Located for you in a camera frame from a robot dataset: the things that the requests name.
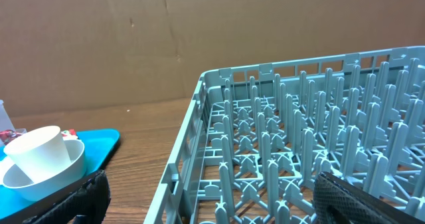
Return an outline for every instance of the cardboard wall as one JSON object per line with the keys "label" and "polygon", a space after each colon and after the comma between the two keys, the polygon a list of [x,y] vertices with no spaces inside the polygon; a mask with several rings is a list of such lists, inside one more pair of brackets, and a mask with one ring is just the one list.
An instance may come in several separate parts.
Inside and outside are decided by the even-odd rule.
{"label": "cardboard wall", "polygon": [[425,0],[0,0],[11,116],[191,96],[213,68],[425,45]]}

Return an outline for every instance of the dish rack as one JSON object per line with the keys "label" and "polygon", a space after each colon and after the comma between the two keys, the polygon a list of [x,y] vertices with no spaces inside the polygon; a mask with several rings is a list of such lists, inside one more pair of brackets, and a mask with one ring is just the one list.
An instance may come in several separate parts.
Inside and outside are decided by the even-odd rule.
{"label": "dish rack", "polygon": [[315,223],[304,195],[321,171],[425,220],[424,60],[402,47],[204,72],[145,223]]}

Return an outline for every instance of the white paper cup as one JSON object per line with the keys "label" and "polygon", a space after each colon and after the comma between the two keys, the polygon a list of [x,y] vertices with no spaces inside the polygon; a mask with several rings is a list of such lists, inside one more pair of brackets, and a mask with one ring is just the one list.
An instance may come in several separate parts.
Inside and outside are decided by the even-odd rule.
{"label": "white paper cup", "polygon": [[44,181],[70,164],[58,126],[47,126],[12,140],[4,152],[34,182]]}

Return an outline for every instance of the blue tray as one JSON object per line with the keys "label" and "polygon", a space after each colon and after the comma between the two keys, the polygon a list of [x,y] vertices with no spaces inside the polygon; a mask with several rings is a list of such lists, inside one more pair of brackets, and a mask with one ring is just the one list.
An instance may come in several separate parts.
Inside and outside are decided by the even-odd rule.
{"label": "blue tray", "polygon": [[[120,133],[114,129],[88,130],[77,132],[77,136],[86,146],[86,175],[103,168],[115,150]],[[0,148],[0,160],[5,157],[3,148]],[[0,186],[0,219],[12,215],[29,205],[33,201],[23,199],[17,193]]]}

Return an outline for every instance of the white bowl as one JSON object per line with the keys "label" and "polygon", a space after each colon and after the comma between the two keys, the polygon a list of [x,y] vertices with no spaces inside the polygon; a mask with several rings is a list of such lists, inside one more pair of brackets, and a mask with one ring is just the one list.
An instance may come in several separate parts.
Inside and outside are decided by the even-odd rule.
{"label": "white bowl", "polygon": [[71,164],[60,173],[42,182],[34,183],[15,164],[4,175],[3,186],[15,190],[29,201],[38,201],[79,180],[86,173],[84,143],[80,140],[66,140],[65,146]]}

